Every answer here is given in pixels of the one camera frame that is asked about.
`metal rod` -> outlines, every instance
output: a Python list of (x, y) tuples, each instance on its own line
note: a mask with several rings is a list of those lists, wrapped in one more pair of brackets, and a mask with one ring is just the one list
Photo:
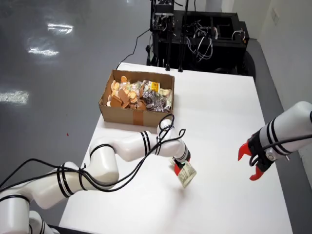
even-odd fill
[(172, 43), (172, 23), (173, 23), (173, 16), (168, 16), (167, 19), (167, 64), (166, 64), (166, 71), (170, 71), (170, 54), (171, 54), (171, 43)]
[(184, 53), (185, 53), (185, 28), (186, 28), (185, 25), (186, 25), (186, 17), (187, 17), (188, 7), (189, 7), (189, 0), (186, 0), (185, 9), (184, 9), (184, 19), (183, 19), (183, 23), (182, 23), (182, 33), (180, 35), (178, 72), (183, 72), (182, 62), (183, 62)]

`white wall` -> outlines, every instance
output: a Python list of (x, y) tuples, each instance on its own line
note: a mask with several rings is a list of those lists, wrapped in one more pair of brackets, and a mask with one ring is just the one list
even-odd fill
[(221, 5), (222, 12), (232, 12), (235, 0), (223, 0)]
[(237, 12), (245, 21), (249, 36), (259, 38), (271, 0), (223, 0), (222, 12)]
[[(259, 41), (284, 109), (312, 103), (312, 0), (272, 0)], [(312, 186), (312, 145), (299, 153)]]

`foil wrapper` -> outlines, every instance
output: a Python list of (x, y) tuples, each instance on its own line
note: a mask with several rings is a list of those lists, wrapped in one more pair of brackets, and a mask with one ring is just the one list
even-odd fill
[(146, 108), (150, 111), (156, 112), (170, 112), (170, 109), (166, 107), (166, 99), (160, 96), (157, 92), (153, 90), (146, 90), (143, 92), (143, 99), (145, 101)]

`packing tape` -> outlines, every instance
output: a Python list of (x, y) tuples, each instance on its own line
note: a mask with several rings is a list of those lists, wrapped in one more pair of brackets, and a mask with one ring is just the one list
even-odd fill
[(143, 125), (143, 111), (133, 111), (133, 124)]

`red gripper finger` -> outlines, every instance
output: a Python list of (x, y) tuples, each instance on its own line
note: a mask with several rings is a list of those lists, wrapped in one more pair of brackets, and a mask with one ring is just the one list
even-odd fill
[(255, 167), (255, 175), (252, 175), (249, 179), (252, 181), (255, 181), (257, 179), (259, 179), (260, 177), (262, 177), (263, 175), (263, 171), (261, 171), (257, 166)]
[(241, 160), (241, 158), (243, 157), (243, 155), (249, 155), (251, 156), (252, 153), (250, 152), (249, 150), (249, 147), (248, 147), (248, 142), (246, 142), (245, 144), (243, 144), (239, 150), (238, 150), (238, 161)]

